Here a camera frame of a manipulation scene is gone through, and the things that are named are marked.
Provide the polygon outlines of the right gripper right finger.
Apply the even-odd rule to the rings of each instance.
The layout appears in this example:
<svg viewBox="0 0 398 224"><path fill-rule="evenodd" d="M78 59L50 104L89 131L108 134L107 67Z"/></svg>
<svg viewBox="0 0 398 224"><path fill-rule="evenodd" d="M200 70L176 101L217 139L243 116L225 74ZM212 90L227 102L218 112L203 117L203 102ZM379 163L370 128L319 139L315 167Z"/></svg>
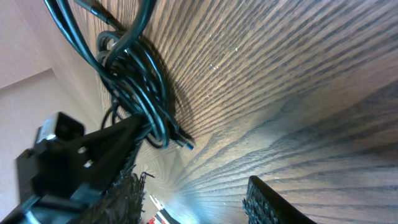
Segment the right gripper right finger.
<svg viewBox="0 0 398 224"><path fill-rule="evenodd" d="M242 204L249 223L315 224L255 175L249 177L246 197Z"/></svg>

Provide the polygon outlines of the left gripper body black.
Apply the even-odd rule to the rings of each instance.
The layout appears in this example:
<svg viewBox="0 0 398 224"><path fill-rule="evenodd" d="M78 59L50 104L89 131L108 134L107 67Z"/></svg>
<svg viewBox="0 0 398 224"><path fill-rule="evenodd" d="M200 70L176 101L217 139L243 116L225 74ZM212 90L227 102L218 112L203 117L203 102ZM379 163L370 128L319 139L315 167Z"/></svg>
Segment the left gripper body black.
<svg viewBox="0 0 398 224"><path fill-rule="evenodd" d="M5 223L68 223L133 174L146 128L131 116L86 133L57 113L37 130L34 145L16 158L19 204Z"/></svg>

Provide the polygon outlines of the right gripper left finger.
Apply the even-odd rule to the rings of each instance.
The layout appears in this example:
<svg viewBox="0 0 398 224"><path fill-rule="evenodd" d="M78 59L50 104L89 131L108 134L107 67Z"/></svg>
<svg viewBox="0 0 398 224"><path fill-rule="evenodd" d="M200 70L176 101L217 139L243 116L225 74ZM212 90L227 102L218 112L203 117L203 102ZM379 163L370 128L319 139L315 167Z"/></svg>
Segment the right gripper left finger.
<svg viewBox="0 0 398 224"><path fill-rule="evenodd" d="M138 224L144 200L146 173L126 176L110 194L68 224Z"/></svg>

